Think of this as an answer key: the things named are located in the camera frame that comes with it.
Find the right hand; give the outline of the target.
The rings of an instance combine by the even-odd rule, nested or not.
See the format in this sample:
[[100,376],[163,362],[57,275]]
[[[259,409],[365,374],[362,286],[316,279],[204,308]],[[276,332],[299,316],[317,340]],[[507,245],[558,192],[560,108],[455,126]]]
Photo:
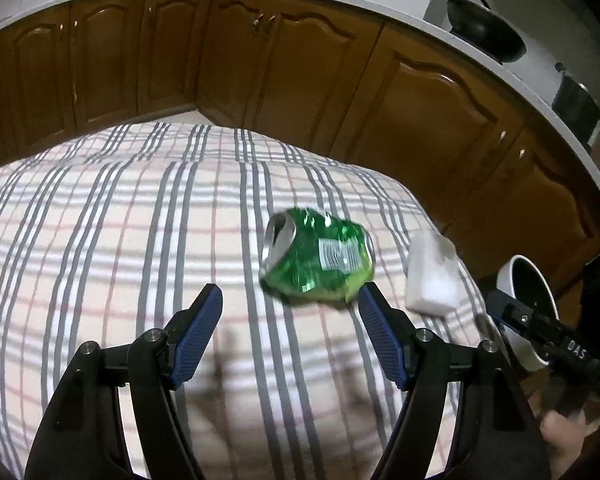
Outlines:
[[550,474],[559,479],[576,462],[582,453],[584,441],[600,428],[600,418],[586,422],[584,411],[569,417],[554,410],[542,411],[542,392],[536,390],[528,402],[539,423],[542,437],[548,445]]

